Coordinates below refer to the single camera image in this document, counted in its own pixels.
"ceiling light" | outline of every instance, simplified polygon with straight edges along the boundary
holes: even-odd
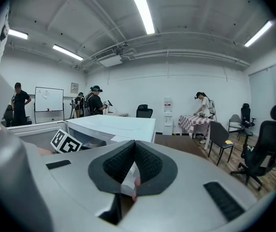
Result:
[[[134,1],[140,12],[141,18],[143,20],[143,23],[146,29],[146,33],[147,34],[155,33],[151,13],[149,11],[146,0],[134,0]]]
[[[75,58],[75,59],[77,59],[77,60],[79,60],[79,61],[83,60],[83,58],[80,57],[79,55],[74,54],[74,53],[72,53],[72,52],[70,52],[70,51],[68,51],[68,50],[66,50],[66,49],[64,49],[64,48],[61,48],[61,47],[58,46],[58,45],[54,45],[54,46],[53,46],[53,49],[55,49],[55,50],[57,50],[57,51],[60,51],[60,52],[62,52],[62,53],[64,53],[64,54],[67,54],[67,55],[69,55],[70,57],[73,57],[73,58]]]
[[[245,47],[249,47],[253,44],[256,40],[260,38],[267,30],[272,26],[272,23],[268,21],[249,41],[245,43]]]
[[[13,36],[16,36],[16,37],[23,38],[23,39],[25,39],[25,40],[27,40],[27,38],[28,38],[28,34],[22,33],[22,32],[13,30],[13,29],[9,29],[8,34],[13,35]]]

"whiteboard frame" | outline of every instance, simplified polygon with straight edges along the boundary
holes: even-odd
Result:
[[[62,110],[53,110],[53,111],[36,111],[36,94],[37,94],[37,88],[48,88],[48,89],[57,89],[57,90],[62,90]],[[42,124],[42,123],[43,123],[43,122],[41,122],[41,123],[37,123],[37,122],[36,122],[36,113],[48,113],[48,112],[60,112],[60,111],[62,111],[62,114],[63,114],[64,120],[65,120],[65,111],[64,111],[64,90],[63,90],[63,89],[61,89],[61,88],[52,88],[52,87],[36,87],[36,88],[35,88],[35,102],[34,102],[33,106],[34,106],[35,124]]]

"white ceiling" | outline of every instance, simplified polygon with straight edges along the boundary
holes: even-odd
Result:
[[[260,0],[147,0],[155,34],[147,35],[133,0],[11,0],[10,27],[29,34],[9,36],[14,49],[79,65],[100,66],[94,56],[117,48],[121,56],[192,56],[219,59],[246,68],[261,44],[245,48],[271,13]],[[276,37],[267,32],[263,37]],[[58,44],[84,57],[77,61],[52,49]]]

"checkered tablecloth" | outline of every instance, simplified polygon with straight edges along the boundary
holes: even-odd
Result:
[[[188,132],[190,137],[193,135],[196,125],[200,126],[199,130],[201,130],[201,132],[202,130],[206,131],[205,136],[207,137],[211,121],[212,119],[200,118],[195,115],[181,115],[178,123]]]

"white shirt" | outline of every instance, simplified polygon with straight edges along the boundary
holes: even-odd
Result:
[[[203,100],[202,100],[202,105],[204,105],[203,108],[202,108],[202,113],[205,114],[206,116],[210,117],[211,114],[210,114],[210,109],[209,109],[209,105],[210,105],[209,98],[204,96]]]

